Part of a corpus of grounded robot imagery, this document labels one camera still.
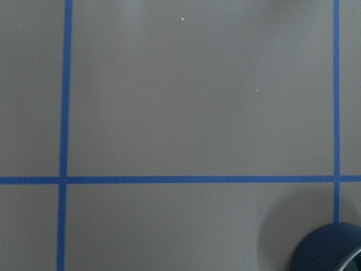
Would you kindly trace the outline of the dark blue saucepan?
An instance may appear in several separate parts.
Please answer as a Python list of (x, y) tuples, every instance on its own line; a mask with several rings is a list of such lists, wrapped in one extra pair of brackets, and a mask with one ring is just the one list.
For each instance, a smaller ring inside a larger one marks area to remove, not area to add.
[(338, 222), (312, 231), (298, 245), (290, 270), (360, 270), (360, 226)]

